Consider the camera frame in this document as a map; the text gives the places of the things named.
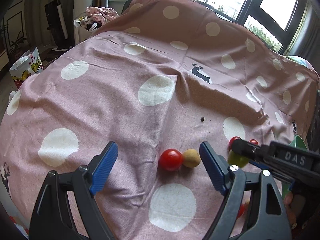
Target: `deer print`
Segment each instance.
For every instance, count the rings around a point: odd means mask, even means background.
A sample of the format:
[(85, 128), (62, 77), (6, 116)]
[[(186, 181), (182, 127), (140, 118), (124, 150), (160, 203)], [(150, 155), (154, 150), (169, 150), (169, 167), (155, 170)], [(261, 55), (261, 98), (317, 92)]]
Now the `deer print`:
[(9, 182), (8, 182), (8, 177), (10, 176), (10, 171), (9, 171), (8, 165), (7, 165), (7, 170), (5, 170), (5, 166), (6, 166), (6, 163), (4, 162), (3, 166), (0, 167), (0, 169), (1, 169), (1, 178), (2, 178), (3, 185), (5, 186), (9, 196), (11, 197), (10, 192), (9, 192)]
[(200, 65), (198, 65), (196, 63), (192, 63), (192, 65), (193, 65), (192, 73), (195, 74), (197, 77), (202, 78), (204, 81), (206, 81), (206, 82), (208, 82), (210, 84), (210, 82), (209, 82), (210, 77), (202, 75), (199, 72), (199, 69), (203, 69), (203, 67), (201, 67)]

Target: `shopping bag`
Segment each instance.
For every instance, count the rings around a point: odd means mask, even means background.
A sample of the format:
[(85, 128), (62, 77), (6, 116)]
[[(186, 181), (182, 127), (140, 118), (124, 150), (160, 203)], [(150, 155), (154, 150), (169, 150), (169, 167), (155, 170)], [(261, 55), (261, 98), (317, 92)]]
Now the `shopping bag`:
[(43, 70), (38, 48), (32, 53), (28, 50), (10, 68), (9, 72), (14, 83), (19, 88), (31, 75), (41, 73)]

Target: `tan ball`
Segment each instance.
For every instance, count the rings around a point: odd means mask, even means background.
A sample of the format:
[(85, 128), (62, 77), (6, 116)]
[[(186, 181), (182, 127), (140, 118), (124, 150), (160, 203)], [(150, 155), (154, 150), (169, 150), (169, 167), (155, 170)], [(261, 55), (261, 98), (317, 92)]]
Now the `tan ball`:
[(195, 149), (188, 149), (183, 154), (183, 165), (188, 168), (194, 168), (201, 162), (199, 153)]

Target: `person's hand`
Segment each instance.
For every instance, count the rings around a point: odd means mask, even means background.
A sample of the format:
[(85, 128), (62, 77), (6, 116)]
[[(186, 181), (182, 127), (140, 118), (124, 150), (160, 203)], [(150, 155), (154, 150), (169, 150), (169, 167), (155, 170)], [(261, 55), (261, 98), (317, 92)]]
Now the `person's hand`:
[(288, 216), (288, 220), (290, 222), (290, 225), (291, 226), (294, 226), (294, 224), (296, 223), (297, 221), (297, 218), (296, 218), (296, 215), (295, 213), (291, 210), (290, 208), (290, 204), (293, 200), (293, 194), (292, 192), (290, 191), (285, 197), (284, 197), (284, 206), (285, 206), (285, 210), (287, 212), (287, 216)]

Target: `window frame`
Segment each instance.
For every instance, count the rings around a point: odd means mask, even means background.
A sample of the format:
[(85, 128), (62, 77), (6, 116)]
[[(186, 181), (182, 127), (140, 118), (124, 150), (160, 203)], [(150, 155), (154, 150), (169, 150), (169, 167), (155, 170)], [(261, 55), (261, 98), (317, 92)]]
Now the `window frame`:
[(211, 5), (200, 2), (200, 4), (210, 10), (213, 10), (216, 14), (219, 14), (229, 21), (238, 23), (240, 25), (244, 25), (247, 21), (248, 16), (250, 15), (256, 21), (262, 24), (282, 44), (281, 49), (277, 52), (282, 55), (290, 45), (298, 29), (304, 10), (306, 8), (307, 0), (296, 0), (291, 17), (285, 29), (282, 29), (270, 15), (268, 15), (262, 8), (260, 8), (261, 3), (262, 0), (244, 0), (237, 18), (233, 19), (230, 16), (213, 8)]

